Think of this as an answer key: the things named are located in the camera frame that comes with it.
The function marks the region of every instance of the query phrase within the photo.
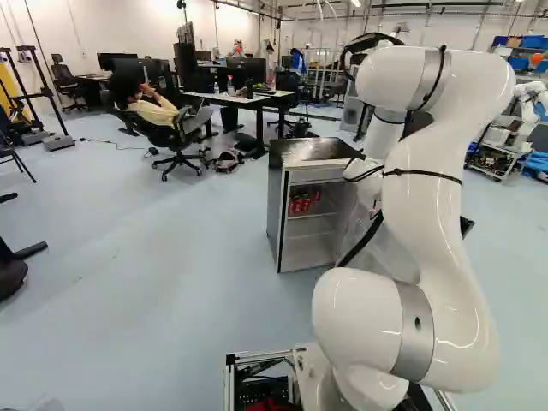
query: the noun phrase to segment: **yellow object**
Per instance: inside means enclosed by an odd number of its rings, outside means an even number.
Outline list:
[[[18,96],[19,95],[19,88],[15,85],[13,79],[11,78],[11,73],[8,70],[8,64],[6,63],[0,63],[0,80],[2,80],[2,83],[6,87],[6,90],[8,90],[8,94],[10,97]],[[0,105],[3,107],[4,111],[6,112],[6,115],[9,116],[9,109],[11,108],[11,105],[9,104],[8,96],[6,96],[3,89],[0,87]],[[24,109],[23,116],[28,120],[30,117],[28,115],[27,109]]]

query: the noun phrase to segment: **blue box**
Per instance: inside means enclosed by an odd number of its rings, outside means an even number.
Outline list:
[[[508,57],[508,64],[514,70],[527,70],[529,67],[529,59],[523,57]]]
[[[534,71],[537,73],[544,73],[546,70],[548,70],[548,61],[544,60],[539,63]]]
[[[545,45],[545,36],[523,36],[520,47],[528,49],[542,49]]]
[[[496,47],[498,45],[506,45],[508,43],[508,37],[506,36],[495,36],[495,39],[493,40],[493,47]]]

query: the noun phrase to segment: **gray floor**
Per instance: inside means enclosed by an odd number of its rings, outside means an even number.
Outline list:
[[[253,115],[241,111],[241,120],[253,132]],[[118,133],[112,116],[67,124],[75,138],[149,146]],[[334,122],[313,124],[351,139]],[[220,410],[225,353],[313,338],[310,299],[322,271],[276,274],[265,237],[267,156],[230,176],[179,168],[161,182],[143,153],[98,142],[29,147],[21,156],[35,185],[13,164],[0,168],[0,193],[20,195],[0,205],[5,241],[50,244],[29,260],[23,290],[0,305],[0,408],[57,398],[67,411]],[[472,172],[464,187],[463,214],[477,222],[466,244],[503,359],[492,388],[456,403],[537,408],[548,367],[547,187]]]

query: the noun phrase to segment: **red can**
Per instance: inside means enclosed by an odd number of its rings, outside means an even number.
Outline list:
[[[312,203],[312,200],[310,199],[310,195],[304,194],[302,196],[302,205],[301,205],[302,212],[307,212],[310,209],[311,203]]]
[[[320,201],[321,198],[322,198],[322,189],[321,187],[314,187],[314,190],[313,190],[313,196],[314,196],[314,201]]]
[[[293,198],[291,210],[293,211],[293,214],[299,214],[302,211],[302,198],[299,194]]]

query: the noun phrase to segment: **office chair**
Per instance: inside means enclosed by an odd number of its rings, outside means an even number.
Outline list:
[[[169,164],[168,168],[162,172],[162,181],[168,180],[168,174],[173,171],[177,165],[186,165],[196,171],[197,176],[201,176],[202,170],[200,167],[190,163],[188,160],[200,160],[200,162],[209,168],[209,163],[206,161],[206,151],[211,150],[206,148],[198,150],[198,154],[187,155],[182,154],[182,150],[193,143],[200,143],[203,139],[201,136],[201,126],[203,123],[193,122],[193,116],[189,114],[190,107],[185,107],[179,110],[179,116],[173,121],[173,128],[170,126],[158,126],[144,120],[137,113],[132,111],[123,111],[114,108],[109,113],[118,117],[124,122],[129,122],[133,129],[145,135],[148,140],[156,147],[167,147],[175,152],[175,156],[164,160],[157,160],[152,163],[152,168],[157,169],[159,164]]]
[[[55,77],[53,81],[55,88],[63,96],[74,100],[73,104],[61,108],[63,113],[68,113],[73,109],[77,109],[78,111],[89,109],[87,105],[78,103],[78,98],[84,98],[86,88],[70,73],[69,67],[66,64],[61,64],[63,57],[60,54],[52,54],[51,59],[53,60],[51,72]]]
[[[277,90],[284,90],[285,92],[295,92],[290,97],[287,97],[289,100],[288,107],[290,109],[294,109],[299,105],[301,102],[301,77],[293,71],[289,71],[286,69],[285,71],[280,71],[276,74],[276,89]],[[308,104],[305,102],[306,108],[307,108],[307,121],[308,121]],[[268,122],[266,124],[266,127],[270,127],[271,124],[279,124],[279,121],[276,120],[275,122]],[[283,124],[288,125],[290,129],[292,129],[295,126],[295,122],[290,122],[288,120],[284,120]]]

